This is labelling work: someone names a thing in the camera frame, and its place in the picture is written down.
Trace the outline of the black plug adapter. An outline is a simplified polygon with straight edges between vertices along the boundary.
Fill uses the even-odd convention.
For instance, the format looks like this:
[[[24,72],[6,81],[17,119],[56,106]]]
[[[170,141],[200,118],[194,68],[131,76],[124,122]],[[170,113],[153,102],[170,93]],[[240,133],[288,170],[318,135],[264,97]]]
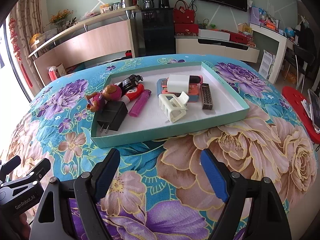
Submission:
[[[97,123],[100,130],[118,131],[127,113],[128,110],[124,102],[108,101],[103,109],[97,113]]]

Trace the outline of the brown pink puppy figurine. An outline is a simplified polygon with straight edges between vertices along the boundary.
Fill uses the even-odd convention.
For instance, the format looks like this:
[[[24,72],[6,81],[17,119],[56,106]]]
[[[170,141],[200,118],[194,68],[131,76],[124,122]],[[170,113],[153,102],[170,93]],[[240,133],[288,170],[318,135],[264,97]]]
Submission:
[[[122,90],[117,85],[107,85],[102,91],[86,95],[87,109],[97,112],[104,108],[107,101],[118,101],[122,96]]]

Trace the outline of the magenta lighter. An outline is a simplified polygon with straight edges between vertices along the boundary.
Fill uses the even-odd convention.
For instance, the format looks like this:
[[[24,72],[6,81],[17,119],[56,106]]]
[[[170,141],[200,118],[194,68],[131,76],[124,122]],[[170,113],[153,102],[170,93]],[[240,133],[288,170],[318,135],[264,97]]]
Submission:
[[[135,104],[132,106],[132,108],[129,111],[129,116],[131,117],[138,117],[147,103],[149,97],[151,95],[151,90],[145,89],[139,96],[139,98],[136,100]]]

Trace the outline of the red white glue bottle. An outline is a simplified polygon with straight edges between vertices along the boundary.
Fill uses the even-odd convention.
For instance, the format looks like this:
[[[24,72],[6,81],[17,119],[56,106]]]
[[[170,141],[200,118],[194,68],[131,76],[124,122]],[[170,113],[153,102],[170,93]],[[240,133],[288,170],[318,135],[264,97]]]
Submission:
[[[120,98],[120,101],[124,102],[126,105],[136,100],[144,91],[144,85],[142,83],[139,83],[137,87],[133,87],[128,92],[125,93],[124,96]]]

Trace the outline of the gold black patterned lighter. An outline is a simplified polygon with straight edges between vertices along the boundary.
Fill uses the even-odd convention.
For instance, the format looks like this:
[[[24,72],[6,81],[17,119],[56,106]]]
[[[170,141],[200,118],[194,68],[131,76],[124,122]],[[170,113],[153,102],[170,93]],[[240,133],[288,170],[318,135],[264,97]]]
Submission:
[[[210,87],[208,83],[203,83],[201,85],[201,94],[202,94],[202,109],[203,110],[212,110],[213,101],[210,92]]]

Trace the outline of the cream hair claw clip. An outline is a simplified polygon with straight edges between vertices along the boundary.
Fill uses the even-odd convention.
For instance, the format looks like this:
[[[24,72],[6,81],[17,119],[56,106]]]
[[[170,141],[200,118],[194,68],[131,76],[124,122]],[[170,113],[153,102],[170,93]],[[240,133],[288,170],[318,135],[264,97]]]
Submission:
[[[175,123],[186,115],[189,96],[185,92],[182,92],[180,96],[160,94],[158,99],[161,110],[171,123]]]

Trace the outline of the orange carrot knife toy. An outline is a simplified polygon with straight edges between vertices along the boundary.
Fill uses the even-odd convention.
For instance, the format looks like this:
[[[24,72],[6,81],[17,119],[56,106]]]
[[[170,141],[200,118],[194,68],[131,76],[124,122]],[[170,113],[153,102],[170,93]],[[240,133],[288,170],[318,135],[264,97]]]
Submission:
[[[189,102],[198,102],[200,92],[201,85],[199,83],[190,83],[188,90]]]

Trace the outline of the white square charger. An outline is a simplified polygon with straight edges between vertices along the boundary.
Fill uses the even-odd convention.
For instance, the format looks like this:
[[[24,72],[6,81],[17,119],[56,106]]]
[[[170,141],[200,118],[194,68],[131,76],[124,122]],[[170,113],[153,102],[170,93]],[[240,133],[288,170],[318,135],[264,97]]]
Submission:
[[[189,75],[170,74],[167,80],[167,91],[170,93],[189,92]]]

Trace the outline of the black toy car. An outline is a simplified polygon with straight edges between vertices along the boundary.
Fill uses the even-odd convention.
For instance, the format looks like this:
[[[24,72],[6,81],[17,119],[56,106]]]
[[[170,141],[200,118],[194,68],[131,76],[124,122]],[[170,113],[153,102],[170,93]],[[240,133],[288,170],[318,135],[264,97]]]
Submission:
[[[122,94],[125,95],[129,90],[137,87],[140,81],[143,81],[142,76],[132,74],[125,80],[121,81],[118,86],[121,88]]]

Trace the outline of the pink kids smartwatch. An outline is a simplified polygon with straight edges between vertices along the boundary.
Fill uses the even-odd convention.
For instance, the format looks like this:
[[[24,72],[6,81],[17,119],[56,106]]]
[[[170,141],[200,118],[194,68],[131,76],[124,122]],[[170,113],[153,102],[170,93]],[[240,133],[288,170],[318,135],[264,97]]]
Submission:
[[[189,76],[189,83],[202,84],[203,83],[202,75],[190,75]]]

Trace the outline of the orange blue naer toy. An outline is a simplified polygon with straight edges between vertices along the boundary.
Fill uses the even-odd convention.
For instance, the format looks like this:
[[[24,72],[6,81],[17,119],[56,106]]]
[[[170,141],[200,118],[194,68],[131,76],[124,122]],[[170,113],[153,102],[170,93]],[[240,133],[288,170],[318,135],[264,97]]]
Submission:
[[[168,89],[167,89],[167,78],[159,79],[157,81],[157,95],[159,96],[160,94],[168,94]]]

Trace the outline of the red gift bag on floor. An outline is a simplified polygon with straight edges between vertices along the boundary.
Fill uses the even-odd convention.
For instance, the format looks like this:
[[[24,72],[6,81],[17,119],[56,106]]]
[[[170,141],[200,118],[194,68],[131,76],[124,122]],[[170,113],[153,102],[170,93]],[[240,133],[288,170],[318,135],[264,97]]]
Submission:
[[[57,80],[58,78],[67,75],[67,72],[62,63],[58,66],[50,66],[47,69],[51,81]]]

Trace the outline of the red hanging knot decoration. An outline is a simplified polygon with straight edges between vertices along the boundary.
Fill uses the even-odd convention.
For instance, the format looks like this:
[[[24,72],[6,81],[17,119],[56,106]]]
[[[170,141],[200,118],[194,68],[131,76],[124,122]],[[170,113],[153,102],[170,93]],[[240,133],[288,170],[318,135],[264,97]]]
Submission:
[[[16,20],[14,18],[11,18],[9,20],[9,31],[10,31],[10,40],[11,40],[11,43],[12,43],[12,47],[14,49],[14,56],[16,57],[16,60],[18,62],[18,65],[19,65],[19,68],[20,68],[20,71],[28,85],[29,88],[32,88],[33,87],[33,84],[31,83],[30,79],[29,79],[29,76],[24,68],[24,65],[23,65],[23,62],[22,62],[22,58],[21,58],[21,50],[20,50],[20,47],[18,45],[18,34],[16,32]]]

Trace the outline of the black water dispenser cabinet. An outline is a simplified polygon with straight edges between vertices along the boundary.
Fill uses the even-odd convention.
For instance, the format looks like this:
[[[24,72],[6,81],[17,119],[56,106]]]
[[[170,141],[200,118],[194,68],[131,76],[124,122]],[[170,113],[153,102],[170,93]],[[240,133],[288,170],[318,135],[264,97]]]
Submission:
[[[169,0],[143,0],[142,25],[147,56],[176,53],[173,8]]]

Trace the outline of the red handbag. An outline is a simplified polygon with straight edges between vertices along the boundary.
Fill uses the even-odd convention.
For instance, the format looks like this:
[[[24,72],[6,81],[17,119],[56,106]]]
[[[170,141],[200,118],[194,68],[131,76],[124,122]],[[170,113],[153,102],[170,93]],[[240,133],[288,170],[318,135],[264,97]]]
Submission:
[[[196,12],[184,0],[177,0],[173,9],[175,24],[194,24]]]

